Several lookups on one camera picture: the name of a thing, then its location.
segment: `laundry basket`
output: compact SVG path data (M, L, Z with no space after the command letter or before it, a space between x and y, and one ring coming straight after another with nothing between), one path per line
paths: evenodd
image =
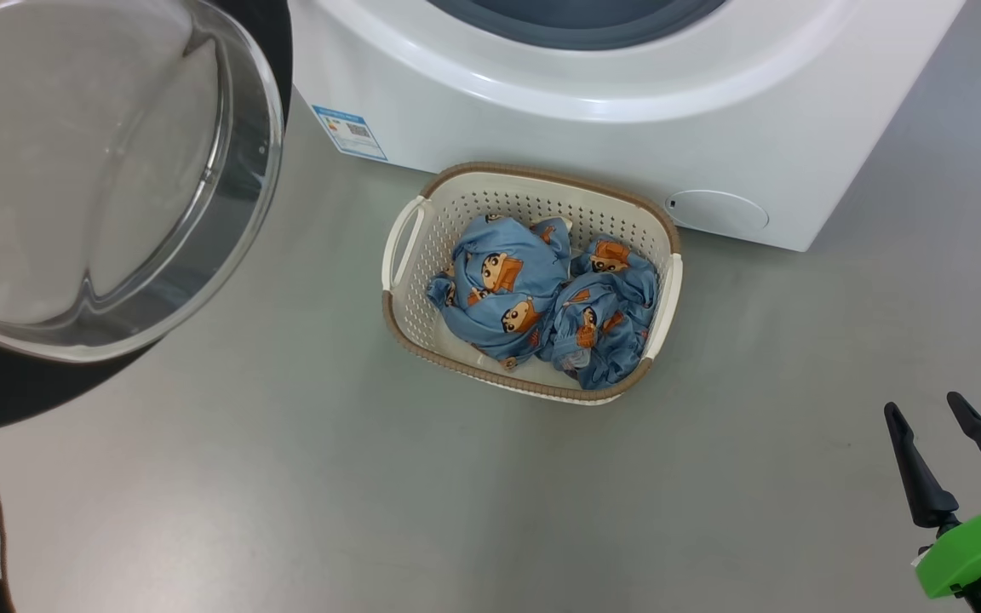
M573 222L570 243L576 253L596 234L608 233L654 264L657 310L634 373L614 387L585 391L537 358L506 372L494 358L449 331L439 310L426 299L426 284L448 266L468 222L488 213L508 215L525 225L565 217ZM394 222L381 269L385 321L410 352L491 385L573 404L610 403L649 372L673 322L684 277L676 226L652 202L584 179L498 163L465 163L433 178Z

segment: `basket handle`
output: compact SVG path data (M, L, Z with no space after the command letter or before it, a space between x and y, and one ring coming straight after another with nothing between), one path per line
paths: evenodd
M392 291L396 288L400 284L400 277L404 276L404 270L408 267L408 260L411 259L411 252L416 248L419 228L426 218L428 203L428 199L424 197L416 197L408 202L408 205L404 206L404 210L401 210L400 216L396 218L393 231L388 234L388 241L385 242L385 260L381 264L381 286L385 291ZM408 244L404 248L404 256L400 257L400 266L397 268L396 249L399 246L400 236L404 234L404 228L408 226L411 218L416 215L416 224L411 228L411 233L408 234Z
M673 254L665 272L664 295L661 296L661 307L653 315L650 324L650 342L647 342L643 358L656 358L665 344L668 329L673 326L673 315L676 314L676 303L679 302L680 286L684 283L684 259L679 253Z

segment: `floor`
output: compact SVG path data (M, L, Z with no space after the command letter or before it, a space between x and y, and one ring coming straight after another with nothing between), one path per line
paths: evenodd
M685 232L654 370L607 407L441 372L376 284L426 180L295 101L272 217L201 313L0 430L21 610L959 610L909 566L882 407L981 512L981 3L806 255Z

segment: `crumpled clothes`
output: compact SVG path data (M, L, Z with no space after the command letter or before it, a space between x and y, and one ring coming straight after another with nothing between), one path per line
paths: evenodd
M607 234L594 238L570 268L577 278L562 289L536 355L582 389L612 387L642 359L657 304L657 272Z
M570 237L561 218L525 228L485 215L464 229L446 271L426 288L452 334L510 370L540 346L542 322L569 278Z

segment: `qr code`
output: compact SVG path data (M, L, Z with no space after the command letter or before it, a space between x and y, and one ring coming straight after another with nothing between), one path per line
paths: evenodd
M348 123L347 129L350 129L351 135L362 136L363 139L371 139L370 131L366 128L362 128L361 125L354 125L353 123Z

